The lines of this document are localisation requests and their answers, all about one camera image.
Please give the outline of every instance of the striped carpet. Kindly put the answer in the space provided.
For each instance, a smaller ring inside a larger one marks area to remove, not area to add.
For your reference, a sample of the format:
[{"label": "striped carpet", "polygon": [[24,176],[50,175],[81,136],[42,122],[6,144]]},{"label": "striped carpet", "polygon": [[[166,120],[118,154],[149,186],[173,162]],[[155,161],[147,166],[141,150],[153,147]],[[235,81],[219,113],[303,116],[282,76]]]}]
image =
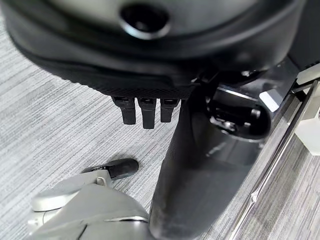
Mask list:
[{"label": "striped carpet", "polygon": [[[84,167],[133,157],[140,170],[115,188],[146,209],[162,159],[178,120],[155,129],[122,124],[110,97],[52,76],[25,59],[11,44],[0,17],[0,239],[27,235],[32,196]],[[282,118],[224,214],[201,240],[221,240],[286,130]],[[320,158],[312,157],[294,137],[268,191],[254,209],[239,239],[320,239]]]}]

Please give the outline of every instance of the floor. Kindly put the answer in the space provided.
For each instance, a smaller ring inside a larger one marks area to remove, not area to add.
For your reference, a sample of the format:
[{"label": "floor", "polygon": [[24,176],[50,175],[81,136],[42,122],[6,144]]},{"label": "floor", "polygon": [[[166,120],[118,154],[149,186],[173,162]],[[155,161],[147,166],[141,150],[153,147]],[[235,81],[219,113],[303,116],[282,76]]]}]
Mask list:
[{"label": "floor", "polygon": [[[17,52],[0,16],[0,239],[26,237],[32,196],[84,167],[122,157],[136,158],[140,170],[115,188],[149,209],[178,121],[175,110],[171,123],[160,123],[159,110],[153,130],[143,129],[139,110],[136,125],[123,125],[110,97],[52,76]],[[283,117],[238,194],[199,239],[224,238],[286,128]],[[238,239],[320,239],[319,167],[320,157],[294,137]]]}]

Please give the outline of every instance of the gray carpet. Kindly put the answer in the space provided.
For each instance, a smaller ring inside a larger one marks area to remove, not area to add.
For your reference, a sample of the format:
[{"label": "gray carpet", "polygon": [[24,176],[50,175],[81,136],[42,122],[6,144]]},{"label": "gray carpet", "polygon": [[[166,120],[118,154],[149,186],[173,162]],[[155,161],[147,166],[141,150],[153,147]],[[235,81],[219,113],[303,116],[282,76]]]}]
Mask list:
[{"label": "gray carpet", "polygon": [[[140,170],[115,188],[146,209],[162,159],[178,120],[153,130],[122,124],[110,97],[52,76],[26,60],[11,44],[0,16],[0,239],[27,235],[32,196],[84,167],[134,157]],[[225,213],[200,239],[221,240],[286,130],[282,118],[256,165]],[[320,158],[294,137],[279,173],[243,228],[242,240],[320,239]]]}]

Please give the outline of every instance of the white plastic part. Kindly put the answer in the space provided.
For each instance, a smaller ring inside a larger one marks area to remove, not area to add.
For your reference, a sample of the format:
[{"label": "white plastic part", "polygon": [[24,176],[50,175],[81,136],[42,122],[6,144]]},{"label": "white plastic part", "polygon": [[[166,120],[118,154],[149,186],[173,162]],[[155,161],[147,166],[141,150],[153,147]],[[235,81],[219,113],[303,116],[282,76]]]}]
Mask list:
[{"label": "white plastic part", "polygon": [[[296,82],[301,85],[317,78],[320,78],[320,64],[300,72]],[[295,134],[313,156],[320,156],[320,84],[310,101]]]},{"label": "white plastic part", "polygon": [[295,134],[313,156],[320,156],[320,96],[313,97]]}]

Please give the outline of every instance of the metal rail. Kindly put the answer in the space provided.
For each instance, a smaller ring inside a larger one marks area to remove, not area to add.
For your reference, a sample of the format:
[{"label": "metal rail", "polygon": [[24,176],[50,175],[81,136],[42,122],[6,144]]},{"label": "metal rail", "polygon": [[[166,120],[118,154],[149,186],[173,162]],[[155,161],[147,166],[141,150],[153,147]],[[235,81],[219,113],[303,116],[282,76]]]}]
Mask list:
[{"label": "metal rail", "polygon": [[235,240],[241,227],[244,225],[245,221],[248,219],[251,210],[256,205],[260,194],[266,188],[268,182],[272,174],[274,173],[278,163],[280,162],[282,155],[284,154],[290,140],[292,139],[295,130],[304,116],[308,105],[310,103],[310,99],[312,98],[313,94],[315,93],[318,85],[318,79],[314,80],[311,85],[307,86],[306,84],[303,86],[304,89],[310,88],[309,92],[307,93],[304,101],[302,102],[301,106],[299,107],[298,111],[294,115],[294,118],[285,131],[279,145],[277,146],[276,150],[273,152],[272,157],[270,158],[269,162],[267,163],[266,167],[264,168],[262,174],[260,175],[258,181],[254,185],[251,190],[250,195],[242,205],[241,211],[239,212],[235,222],[233,223],[232,227],[230,228],[228,234],[225,237],[225,240]]}]

